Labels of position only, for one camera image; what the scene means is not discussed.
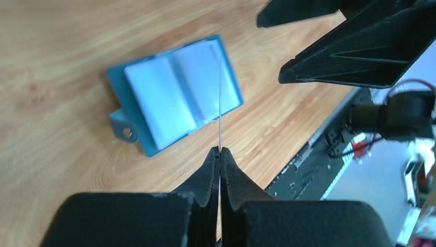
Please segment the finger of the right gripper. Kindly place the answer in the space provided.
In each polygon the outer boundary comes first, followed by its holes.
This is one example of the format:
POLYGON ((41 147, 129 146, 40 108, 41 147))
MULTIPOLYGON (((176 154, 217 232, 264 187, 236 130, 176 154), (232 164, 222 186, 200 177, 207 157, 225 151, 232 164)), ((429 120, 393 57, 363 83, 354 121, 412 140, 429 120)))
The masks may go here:
POLYGON ((256 25, 268 28, 337 11, 349 18, 369 3, 366 0, 272 0, 258 13, 256 25))
POLYGON ((386 89, 435 41, 435 1, 370 1, 285 63, 280 83, 386 89))

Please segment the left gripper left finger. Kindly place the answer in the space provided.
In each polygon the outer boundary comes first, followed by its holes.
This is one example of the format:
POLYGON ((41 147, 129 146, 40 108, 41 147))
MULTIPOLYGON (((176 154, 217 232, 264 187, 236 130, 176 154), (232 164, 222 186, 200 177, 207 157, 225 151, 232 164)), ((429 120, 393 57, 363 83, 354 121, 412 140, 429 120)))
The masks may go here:
POLYGON ((171 192, 81 192, 57 210, 41 246, 215 246, 218 147, 171 192))

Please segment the grey VIP credit card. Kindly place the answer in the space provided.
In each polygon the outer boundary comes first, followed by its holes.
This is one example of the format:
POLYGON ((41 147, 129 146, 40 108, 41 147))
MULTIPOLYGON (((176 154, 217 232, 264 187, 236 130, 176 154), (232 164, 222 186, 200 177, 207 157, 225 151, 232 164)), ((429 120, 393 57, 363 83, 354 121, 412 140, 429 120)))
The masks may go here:
POLYGON ((219 152, 222 150, 222 56, 219 58, 219 152))

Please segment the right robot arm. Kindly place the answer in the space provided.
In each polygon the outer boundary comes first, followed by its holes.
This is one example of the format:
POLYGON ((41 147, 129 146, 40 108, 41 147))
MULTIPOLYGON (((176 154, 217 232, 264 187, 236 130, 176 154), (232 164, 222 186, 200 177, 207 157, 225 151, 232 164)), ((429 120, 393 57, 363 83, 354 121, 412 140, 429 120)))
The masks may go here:
MULTIPOLYGON (((435 1, 270 1, 257 15, 268 28, 340 11, 345 21, 286 62, 280 83, 392 87, 435 41, 435 1)), ((387 140, 433 138, 435 94, 400 93, 350 112, 354 132, 387 140)))

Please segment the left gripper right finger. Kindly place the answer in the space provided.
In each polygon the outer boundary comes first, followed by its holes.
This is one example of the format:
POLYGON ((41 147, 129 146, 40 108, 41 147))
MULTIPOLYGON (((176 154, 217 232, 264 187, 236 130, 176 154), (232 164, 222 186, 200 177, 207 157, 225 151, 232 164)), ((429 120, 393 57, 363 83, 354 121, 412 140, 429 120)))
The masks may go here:
POLYGON ((362 201, 279 200, 220 153, 223 246, 393 246, 379 214, 362 201))

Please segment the teal leather card holder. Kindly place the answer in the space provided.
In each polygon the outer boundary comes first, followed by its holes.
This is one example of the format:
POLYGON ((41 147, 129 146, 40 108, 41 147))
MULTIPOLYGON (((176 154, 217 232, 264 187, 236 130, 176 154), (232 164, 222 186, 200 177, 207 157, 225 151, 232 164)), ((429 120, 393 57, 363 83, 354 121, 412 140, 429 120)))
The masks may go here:
POLYGON ((114 135, 153 157, 244 100, 223 39, 215 34, 106 70, 120 108, 109 115, 114 135))

